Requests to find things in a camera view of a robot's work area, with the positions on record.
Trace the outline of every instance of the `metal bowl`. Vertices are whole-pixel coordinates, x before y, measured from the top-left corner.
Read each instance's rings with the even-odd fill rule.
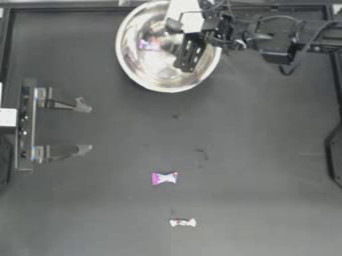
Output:
[[[207,45],[193,73],[174,67],[183,34],[166,30],[169,1],[141,5],[126,17],[117,36],[117,55],[129,77],[146,89],[175,93],[194,88],[213,73],[222,49]]]

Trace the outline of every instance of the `black cable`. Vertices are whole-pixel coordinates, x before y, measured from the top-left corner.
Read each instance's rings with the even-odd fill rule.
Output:
[[[286,70],[286,67],[285,66],[280,66],[280,70],[282,72],[284,75],[286,76],[290,76],[298,65],[301,64],[306,54],[308,54],[308,51],[310,50],[310,47],[312,47],[312,44],[314,43],[314,41],[318,39],[318,37],[321,36],[322,32],[334,24],[337,24],[338,22],[337,21],[329,21],[326,22],[317,30],[316,34],[313,35],[312,39],[309,40],[309,42],[306,43],[304,49],[302,49],[302,52],[300,53],[298,57],[296,58],[293,64],[290,65],[290,68],[289,70]]]

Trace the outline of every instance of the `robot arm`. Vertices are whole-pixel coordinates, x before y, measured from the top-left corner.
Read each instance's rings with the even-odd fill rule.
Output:
[[[280,65],[285,75],[294,72],[308,52],[332,53],[342,49],[341,14],[333,21],[305,21],[285,15],[258,15],[243,20],[234,15],[227,0],[213,1],[170,3],[167,28],[185,33],[174,63],[183,72],[194,71],[207,44],[226,51],[257,50],[268,62]]]

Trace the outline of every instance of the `white label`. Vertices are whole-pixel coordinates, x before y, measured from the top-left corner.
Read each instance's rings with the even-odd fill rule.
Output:
[[[341,12],[342,4],[333,4],[333,11],[334,15],[337,15]]]
[[[18,110],[0,108],[0,127],[16,127]]]

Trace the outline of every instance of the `black table surface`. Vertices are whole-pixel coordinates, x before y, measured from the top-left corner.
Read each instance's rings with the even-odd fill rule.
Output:
[[[284,77],[256,52],[234,52],[194,90],[153,93],[117,60],[125,15],[16,15],[11,90],[35,77],[94,107],[89,115],[42,110],[38,144],[94,150],[16,175],[0,197],[0,255],[338,255],[329,57],[310,54]],[[178,171],[178,184],[153,187],[154,171]],[[170,218],[197,218],[198,227],[171,228]]]

